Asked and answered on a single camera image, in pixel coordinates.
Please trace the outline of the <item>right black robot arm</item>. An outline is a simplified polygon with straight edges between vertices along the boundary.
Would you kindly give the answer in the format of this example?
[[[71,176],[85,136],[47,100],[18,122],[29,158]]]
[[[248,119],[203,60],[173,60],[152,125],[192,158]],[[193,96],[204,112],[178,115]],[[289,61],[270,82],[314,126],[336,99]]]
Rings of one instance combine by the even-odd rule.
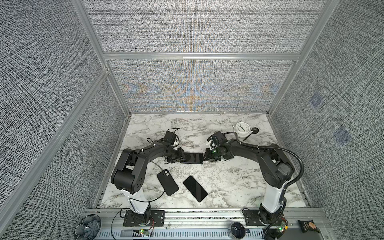
[[[285,193],[293,183],[294,167],[279,146],[256,146],[230,140],[214,149],[207,148],[205,161],[226,161],[235,156],[259,164],[263,179],[267,183],[264,199],[259,207],[259,219],[264,225],[274,223],[284,211]]]

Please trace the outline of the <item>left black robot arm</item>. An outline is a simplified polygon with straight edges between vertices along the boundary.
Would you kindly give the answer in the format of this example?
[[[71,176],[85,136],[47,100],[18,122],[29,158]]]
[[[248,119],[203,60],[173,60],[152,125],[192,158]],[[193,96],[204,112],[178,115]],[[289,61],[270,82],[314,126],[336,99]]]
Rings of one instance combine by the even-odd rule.
[[[125,149],[111,175],[111,183],[127,197],[130,213],[143,222],[150,220],[151,205],[144,196],[142,186],[148,163],[159,157],[180,161],[185,157],[185,152],[182,148],[176,149],[172,143],[163,140],[156,140],[151,145],[137,150]]]

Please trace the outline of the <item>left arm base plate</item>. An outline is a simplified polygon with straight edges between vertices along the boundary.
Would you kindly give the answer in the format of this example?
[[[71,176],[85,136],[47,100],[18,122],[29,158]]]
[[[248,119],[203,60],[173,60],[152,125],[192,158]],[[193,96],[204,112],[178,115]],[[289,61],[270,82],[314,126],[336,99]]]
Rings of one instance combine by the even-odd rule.
[[[144,214],[133,213],[128,211],[125,214],[124,227],[163,227],[165,222],[166,211],[164,210],[149,210]]]

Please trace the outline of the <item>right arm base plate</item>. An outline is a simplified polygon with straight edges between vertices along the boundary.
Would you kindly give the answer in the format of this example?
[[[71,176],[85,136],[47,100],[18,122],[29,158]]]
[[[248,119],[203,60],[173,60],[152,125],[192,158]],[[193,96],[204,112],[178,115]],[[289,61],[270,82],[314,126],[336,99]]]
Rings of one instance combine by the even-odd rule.
[[[242,214],[244,216],[247,226],[263,226],[263,222],[260,219],[258,210],[250,210],[248,208],[242,209]]]

